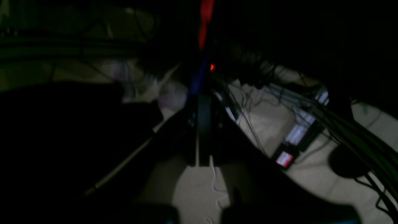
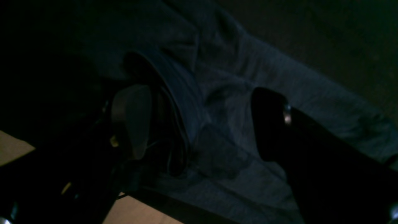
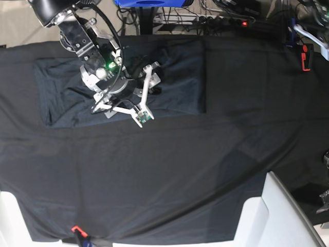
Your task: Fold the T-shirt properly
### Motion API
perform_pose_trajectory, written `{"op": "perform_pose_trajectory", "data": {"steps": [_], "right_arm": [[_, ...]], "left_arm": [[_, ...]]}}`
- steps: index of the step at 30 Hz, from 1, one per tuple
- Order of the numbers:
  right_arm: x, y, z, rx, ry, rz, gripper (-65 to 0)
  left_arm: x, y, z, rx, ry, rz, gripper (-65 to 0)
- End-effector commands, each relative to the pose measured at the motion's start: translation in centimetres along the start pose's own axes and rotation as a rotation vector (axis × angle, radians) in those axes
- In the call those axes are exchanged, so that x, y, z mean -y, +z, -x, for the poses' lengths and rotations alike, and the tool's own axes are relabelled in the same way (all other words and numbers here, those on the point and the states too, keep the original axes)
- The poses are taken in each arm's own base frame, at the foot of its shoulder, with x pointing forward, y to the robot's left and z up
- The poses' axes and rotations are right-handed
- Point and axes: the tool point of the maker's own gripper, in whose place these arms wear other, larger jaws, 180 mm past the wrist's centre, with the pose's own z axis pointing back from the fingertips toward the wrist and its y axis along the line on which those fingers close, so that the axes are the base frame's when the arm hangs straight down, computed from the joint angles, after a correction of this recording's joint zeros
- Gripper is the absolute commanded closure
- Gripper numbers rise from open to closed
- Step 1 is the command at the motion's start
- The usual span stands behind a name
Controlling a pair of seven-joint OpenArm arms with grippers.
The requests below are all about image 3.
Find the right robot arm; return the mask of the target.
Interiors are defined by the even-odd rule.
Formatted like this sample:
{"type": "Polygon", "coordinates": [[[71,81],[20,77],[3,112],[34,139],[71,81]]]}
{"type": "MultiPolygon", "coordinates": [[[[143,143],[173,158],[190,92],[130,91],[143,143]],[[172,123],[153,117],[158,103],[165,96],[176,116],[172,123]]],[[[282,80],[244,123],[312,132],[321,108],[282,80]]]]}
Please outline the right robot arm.
{"type": "Polygon", "coordinates": [[[93,1],[29,1],[29,5],[42,26],[59,27],[61,45],[81,61],[82,81],[94,92],[91,113],[107,118],[126,114],[140,127],[155,118],[147,100],[161,82],[160,64],[142,64],[129,73],[118,33],[93,1]]]}

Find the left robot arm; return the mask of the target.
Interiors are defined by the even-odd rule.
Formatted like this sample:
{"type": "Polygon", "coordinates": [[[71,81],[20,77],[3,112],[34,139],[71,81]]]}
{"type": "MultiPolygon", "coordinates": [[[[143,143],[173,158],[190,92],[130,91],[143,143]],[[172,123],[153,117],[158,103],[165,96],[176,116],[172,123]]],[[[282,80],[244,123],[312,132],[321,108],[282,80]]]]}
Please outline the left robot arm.
{"type": "Polygon", "coordinates": [[[298,3],[306,8],[306,14],[294,24],[294,31],[316,43],[322,57],[328,61],[328,1],[298,3]]]}

